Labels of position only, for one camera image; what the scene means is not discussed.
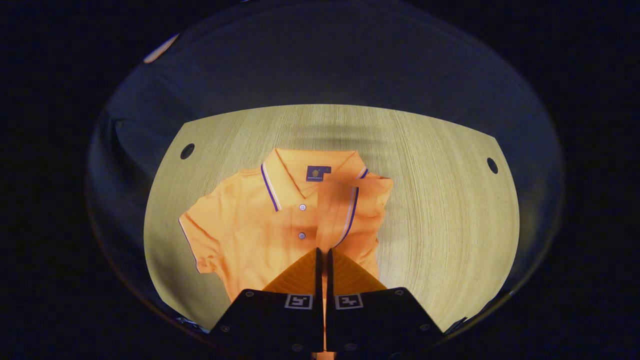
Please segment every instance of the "short sleeve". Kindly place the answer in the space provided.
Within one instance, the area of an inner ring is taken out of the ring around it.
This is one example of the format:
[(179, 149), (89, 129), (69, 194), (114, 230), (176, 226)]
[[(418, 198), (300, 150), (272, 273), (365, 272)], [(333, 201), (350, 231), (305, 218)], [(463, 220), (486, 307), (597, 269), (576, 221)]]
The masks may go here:
[(179, 218), (201, 274), (215, 272), (220, 266), (221, 242), (233, 226), (234, 201), (223, 185), (203, 196)]

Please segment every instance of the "wooden table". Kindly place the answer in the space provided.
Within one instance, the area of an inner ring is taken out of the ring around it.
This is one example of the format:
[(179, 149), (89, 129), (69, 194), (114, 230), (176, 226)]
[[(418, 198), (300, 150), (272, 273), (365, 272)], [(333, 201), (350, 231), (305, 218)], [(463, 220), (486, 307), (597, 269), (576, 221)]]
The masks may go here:
[[(185, 160), (187, 144), (195, 150)], [(230, 305), (216, 274), (199, 274), (178, 217), (274, 147), (356, 150), (394, 180), (378, 239), (380, 281), (405, 286), (444, 331), (500, 290), (518, 245), (511, 172), (496, 140), (451, 122), (350, 105), (290, 105), (188, 122), (157, 171), (144, 242), (151, 278), (176, 311), (212, 328)], [(488, 158), (497, 166), (490, 169)]]

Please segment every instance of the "white stripe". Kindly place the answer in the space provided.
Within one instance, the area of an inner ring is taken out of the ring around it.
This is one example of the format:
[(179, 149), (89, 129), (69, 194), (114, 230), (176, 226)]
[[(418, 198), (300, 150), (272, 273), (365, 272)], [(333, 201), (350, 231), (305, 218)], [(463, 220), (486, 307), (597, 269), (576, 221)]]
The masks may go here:
[(367, 167), (364, 167), (364, 169), (362, 169), (362, 171), (358, 174), (358, 176), (356, 176), (356, 179), (359, 179), (360, 176), (362, 176), (362, 174), (364, 174), (365, 171), (367, 171)]
[(340, 235), (340, 238), (338, 238), (338, 242), (335, 243), (334, 246), (338, 245), (340, 241), (342, 241), (344, 235), (347, 233), (347, 229), (349, 228), (349, 220), (351, 220), (351, 212), (353, 210), (353, 199), (355, 199), (355, 196), (356, 188), (353, 188), (353, 190), (351, 191), (351, 203), (349, 203), (349, 211), (347, 212), (347, 221), (344, 222), (344, 230), (342, 230), (342, 235)]
[(265, 164), (262, 164), (262, 169), (264, 170), (264, 177), (267, 178), (267, 183), (269, 184), (269, 188), (271, 189), (271, 194), (273, 195), (273, 198), (276, 199), (276, 204), (278, 205), (278, 210), (282, 210), (282, 207), (280, 206), (280, 201), (278, 200), (278, 196), (276, 195), (276, 191), (273, 189), (273, 185), (271, 185), (271, 180), (269, 179), (269, 174), (267, 174), (267, 166)]

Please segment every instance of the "purple stripe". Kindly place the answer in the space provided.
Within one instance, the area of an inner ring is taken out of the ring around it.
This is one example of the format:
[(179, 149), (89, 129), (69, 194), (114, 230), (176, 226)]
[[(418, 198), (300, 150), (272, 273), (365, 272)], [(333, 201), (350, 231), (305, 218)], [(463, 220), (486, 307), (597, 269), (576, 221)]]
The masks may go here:
[(264, 164), (260, 166), (260, 171), (262, 172), (262, 179), (264, 180), (264, 186), (267, 187), (267, 191), (269, 192), (269, 196), (271, 197), (271, 201), (273, 202), (273, 207), (278, 211), (278, 205), (276, 205), (276, 199), (273, 198), (273, 194), (271, 193), (271, 189), (269, 188), (269, 183), (267, 182), (267, 177), (264, 175)]
[(353, 211), (351, 212), (351, 220), (349, 220), (349, 227), (347, 228), (347, 233), (342, 237), (338, 245), (340, 245), (344, 241), (344, 239), (349, 234), (349, 230), (351, 230), (351, 225), (353, 225), (353, 216), (356, 215), (356, 205), (358, 204), (358, 192), (360, 192), (360, 188), (356, 188), (356, 199), (353, 201)]

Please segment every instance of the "polo shirt collar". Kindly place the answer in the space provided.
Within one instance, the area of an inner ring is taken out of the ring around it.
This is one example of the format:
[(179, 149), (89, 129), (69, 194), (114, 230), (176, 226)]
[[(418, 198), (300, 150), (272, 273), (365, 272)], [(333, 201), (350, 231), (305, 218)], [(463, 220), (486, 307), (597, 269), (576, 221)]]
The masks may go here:
[[(266, 190), (269, 192), (269, 197), (271, 198), (275, 211), (288, 208), (289, 206), (298, 206), (306, 200), (298, 190), (293, 179), (291, 179), (291, 176), (287, 172), (285, 165), (282, 163), (282, 159), (278, 152), (299, 153), (300, 157), (308, 157), (310, 161), (313, 161), (314, 153), (327, 153), (326, 151), (289, 150), (279, 148), (275, 148), (271, 151), (260, 166), (260, 170), (262, 172), (264, 185)], [(333, 170), (331, 174), (332, 179), (363, 179), (369, 173), (365, 163), (362, 161), (357, 151), (335, 151), (335, 153), (348, 154), (349, 157), (345, 162)]]

